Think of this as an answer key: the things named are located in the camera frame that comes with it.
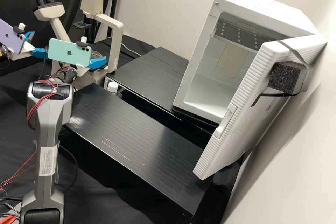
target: mint green smartphone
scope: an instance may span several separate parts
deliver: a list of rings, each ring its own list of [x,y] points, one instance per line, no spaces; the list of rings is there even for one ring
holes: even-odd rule
[[[90,64],[91,47],[52,38],[49,40],[48,58],[87,67]]]

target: white bottle cap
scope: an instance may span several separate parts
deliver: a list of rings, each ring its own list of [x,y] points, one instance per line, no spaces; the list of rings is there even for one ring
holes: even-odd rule
[[[118,91],[118,86],[117,82],[111,81],[108,83],[107,90],[111,93],[116,93]]]
[[[19,29],[24,30],[26,28],[26,25],[24,23],[19,24]]]
[[[87,42],[87,38],[86,37],[81,37],[80,41],[83,42],[83,43],[86,43]]]

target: gray panel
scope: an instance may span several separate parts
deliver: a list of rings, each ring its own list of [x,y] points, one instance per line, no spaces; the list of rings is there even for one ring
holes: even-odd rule
[[[96,84],[77,99],[71,130],[195,214],[211,181],[192,171],[201,148]]]
[[[188,60],[162,48],[118,68],[109,77],[160,107],[171,111]]]

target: blue phone mount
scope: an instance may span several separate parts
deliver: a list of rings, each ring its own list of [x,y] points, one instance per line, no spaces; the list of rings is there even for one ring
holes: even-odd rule
[[[35,32],[34,31],[29,31],[25,34],[26,38],[25,40],[27,42],[31,42],[33,36],[34,36]],[[40,58],[40,59],[44,59],[44,57],[46,56],[46,52],[45,49],[43,48],[38,48],[36,47],[36,49],[34,51],[31,52],[31,54],[35,57],[35,58]],[[89,68],[91,69],[98,69],[104,65],[106,65],[106,61],[107,61],[107,57],[103,56],[102,58],[95,58],[95,59],[90,59],[90,64],[89,64]]]

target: smartphone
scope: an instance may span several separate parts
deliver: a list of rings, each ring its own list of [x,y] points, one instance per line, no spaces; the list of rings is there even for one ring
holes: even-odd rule
[[[0,19],[0,43],[10,51],[19,54],[25,43],[25,35],[13,31],[13,27]]]
[[[90,64],[91,47],[52,38],[49,40],[48,58],[87,67]]]

